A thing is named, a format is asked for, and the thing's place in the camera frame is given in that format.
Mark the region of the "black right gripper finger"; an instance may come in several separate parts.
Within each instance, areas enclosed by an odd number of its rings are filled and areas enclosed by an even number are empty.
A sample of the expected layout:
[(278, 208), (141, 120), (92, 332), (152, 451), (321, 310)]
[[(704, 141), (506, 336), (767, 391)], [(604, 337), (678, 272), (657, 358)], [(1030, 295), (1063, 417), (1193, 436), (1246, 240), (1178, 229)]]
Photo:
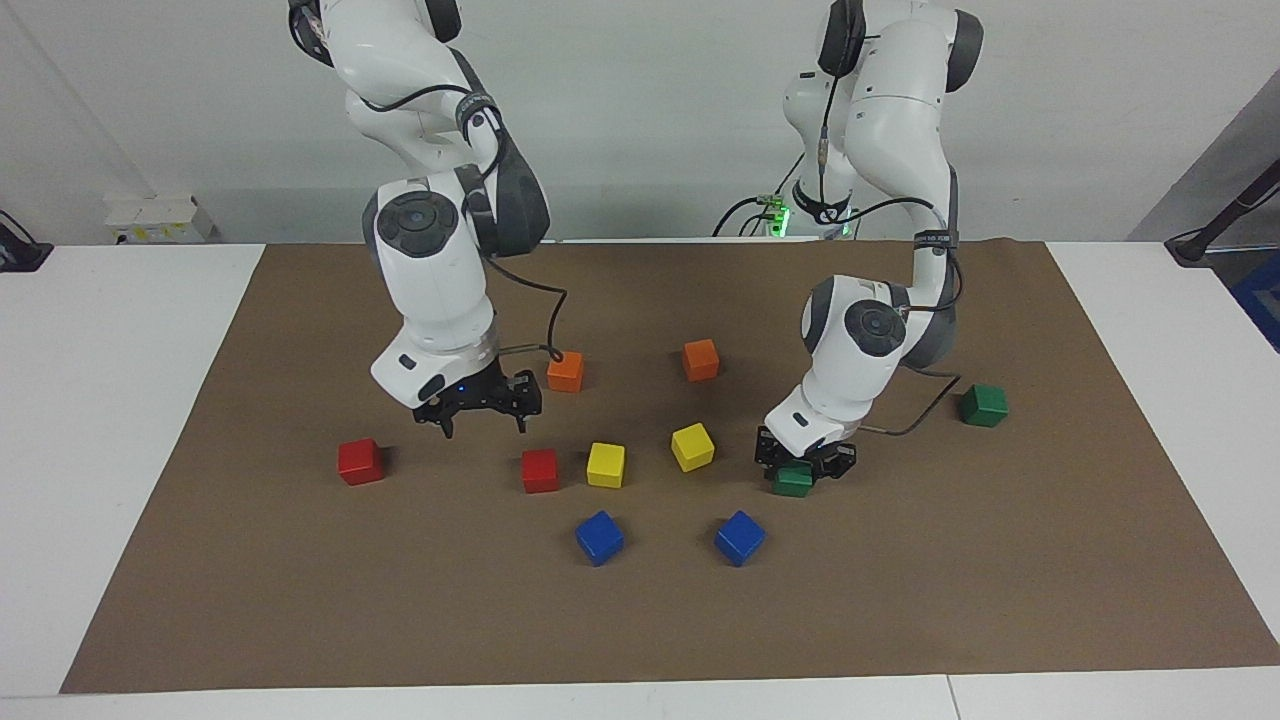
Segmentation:
[(543, 413), (541, 387), (532, 370), (521, 370), (507, 380), (509, 391), (509, 411), (515, 419), (517, 430), (525, 434), (529, 430), (529, 419), (540, 416)]
[(447, 439), (452, 439), (454, 436), (454, 415), (458, 409), (451, 401), (442, 398), (433, 398), (421, 407), (413, 410), (413, 419), (419, 424), (430, 424), (438, 427)]

